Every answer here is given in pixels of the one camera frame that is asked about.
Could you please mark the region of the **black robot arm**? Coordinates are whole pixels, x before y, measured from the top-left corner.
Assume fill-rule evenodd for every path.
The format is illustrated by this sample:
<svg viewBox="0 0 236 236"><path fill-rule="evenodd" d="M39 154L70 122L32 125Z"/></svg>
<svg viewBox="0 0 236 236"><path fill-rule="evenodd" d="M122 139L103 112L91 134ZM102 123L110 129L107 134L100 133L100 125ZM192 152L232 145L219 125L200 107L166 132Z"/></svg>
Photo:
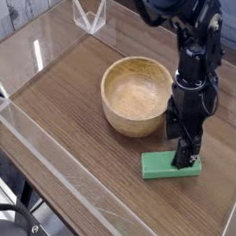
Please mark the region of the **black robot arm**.
<svg viewBox="0 0 236 236"><path fill-rule="evenodd" d="M179 63L167 102L166 133L177 139L172 165L193 166L201 150L203 125L218 109L217 68L222 65L223 17L219 0L133 0L153 28L164 22L176 31Z"/></svg>

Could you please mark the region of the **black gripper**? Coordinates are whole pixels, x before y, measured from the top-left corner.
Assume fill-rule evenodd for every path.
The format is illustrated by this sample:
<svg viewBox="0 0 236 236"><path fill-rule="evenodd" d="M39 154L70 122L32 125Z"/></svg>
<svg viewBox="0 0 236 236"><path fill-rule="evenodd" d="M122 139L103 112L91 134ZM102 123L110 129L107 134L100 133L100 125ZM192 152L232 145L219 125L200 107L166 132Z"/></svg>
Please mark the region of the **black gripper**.
<svg viewBox="0 0 236 236"><path fill-rule="evenodd" d="M217 111L218 78L210 76L190 83L176 74L171 90L166 133L168 140L179 139L172 165L177 169L189 168L200 153L203 124Z"/></svg>

